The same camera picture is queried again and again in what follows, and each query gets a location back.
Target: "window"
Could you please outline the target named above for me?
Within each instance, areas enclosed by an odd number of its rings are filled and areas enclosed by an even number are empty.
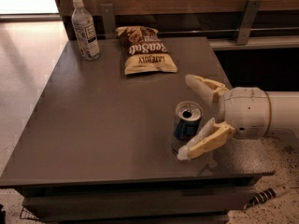
[[[0,0],[0,14],[58,13],[54,0]]]

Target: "bottle cap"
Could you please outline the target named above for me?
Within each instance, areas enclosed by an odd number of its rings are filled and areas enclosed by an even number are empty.
[[[84,7],[83,0],[73,0],[74,8]]]

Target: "bottle label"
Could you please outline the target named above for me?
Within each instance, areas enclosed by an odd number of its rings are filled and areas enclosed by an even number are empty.
[[[93,21],[73,21],[73,24],[83,58],[87,60],[96,59],[100,49],[97,43]]]

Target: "can lid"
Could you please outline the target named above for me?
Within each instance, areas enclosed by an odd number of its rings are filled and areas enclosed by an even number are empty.
[[[84,7],[83,0],[73,0],[74,8]]]
[[[203,117],[203,109],[196,102],[185,101],[177,105],[176,114],[186,121],[197,121]]]

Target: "table top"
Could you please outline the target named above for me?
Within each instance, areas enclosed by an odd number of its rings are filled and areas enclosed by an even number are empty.
[[[259,141],[233,140],[192,161],[172,152],[176,105],[214,110],[185,84],[187,74],[230,87],[204,37],[163,39],[178,72],[126,76],[119,40],[100,40],[101,57],[81,59],[69,41],[21,139],[0,187],[148,182],[271,175]]]

